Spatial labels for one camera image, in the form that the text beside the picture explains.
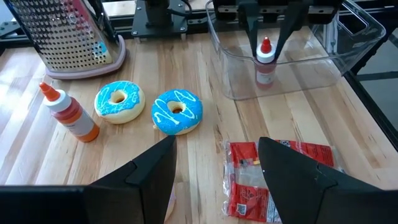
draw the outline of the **snack package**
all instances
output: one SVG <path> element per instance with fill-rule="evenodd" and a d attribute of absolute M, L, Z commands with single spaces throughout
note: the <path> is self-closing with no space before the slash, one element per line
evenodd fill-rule
<path fill-rule="evenodd" d="M 276 140 L 312 159 L 344 172 L 340 154 L 334 147 Z M 258 222 L 281 222 L 268 191 L 258 158 L 256 142 L 225 142 L 224 202 L 225 215 Z"/>

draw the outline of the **cheese grater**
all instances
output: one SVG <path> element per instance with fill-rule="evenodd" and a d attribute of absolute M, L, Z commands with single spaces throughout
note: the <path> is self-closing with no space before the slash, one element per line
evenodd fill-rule
<path fill-rule="evenodd" d="M 5 0 L 52 78 L 86 78 L 120 68 L 124 40 L 100 0 Z"/>

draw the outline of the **wooden table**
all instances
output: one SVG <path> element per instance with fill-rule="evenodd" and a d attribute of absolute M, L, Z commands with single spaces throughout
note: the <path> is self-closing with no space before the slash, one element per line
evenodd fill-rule
<path fill-rule="evenodd" d="M 398 153 L 344 78 L 328 88 L 233 101 L 223 96 L 216 81 L 208 34 L 189 35 L 186 42 L 127 40 L 126 45 L 130 53 L 120 72 L 74 81 L 45 76 L 33 48 L 4 52 L 0 184 L 95 181 L 165 137 L 152 127 L 152 102 L 165 90 L 184 88 L 202 99 L 204 118 L 195 130 L 177 138 L 177 204 L 170 223 L 245 223 L 221 212 L 225 140 L 269 136 L 334 145 L 352 176 L 382 189 L 398 188 Z M 116 80 L 133 81 L 146 94 L 142 114 L 122 125 L 106 123 L 93 106 L 98 90 Z M 101 128 L 95 141 L 78 142 L 50 116 L 38 88 L 42 81 L 67 91 L 92 115 Z"/>

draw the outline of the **blue frosted donut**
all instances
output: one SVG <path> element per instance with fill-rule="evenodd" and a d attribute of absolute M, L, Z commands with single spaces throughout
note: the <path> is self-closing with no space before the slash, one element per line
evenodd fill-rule
<path fill-rule="evenodd" d="M 137 117 L 144 104 L 144 92 L 138 85 L 117 81 L 100 89 L 95 98 L 95 111 L 110 123 L 121 124 Z"/>
<path fill-rule="evenodd" d="M 152 105 L 152 120 L 162 132 L 168 135 L 185 134 L 191 131 L 202 117 L 201 101 L 188 90 L 166 91 Z"/>

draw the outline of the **red cap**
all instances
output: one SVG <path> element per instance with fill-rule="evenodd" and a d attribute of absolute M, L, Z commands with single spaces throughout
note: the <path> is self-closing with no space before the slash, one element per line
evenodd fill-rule
<path fill-rule="evenodd" d="M 54 88 L 52 88 L 51 86 L 47 85 L 46 83 L 44 82 L 40 83 L 39 87 L 49 101 L 55 101 L 58 98 L 60 98 L 60 93 L 57 90 L 54 90 Z"/>
<path fill-rule="evenodd" d="M 271 52 L 271 50 L 272 50 L 271 41 L 269 40 L 268 37 L 265 37 L 261 43 L 261 52 L 267 54 Z"/>

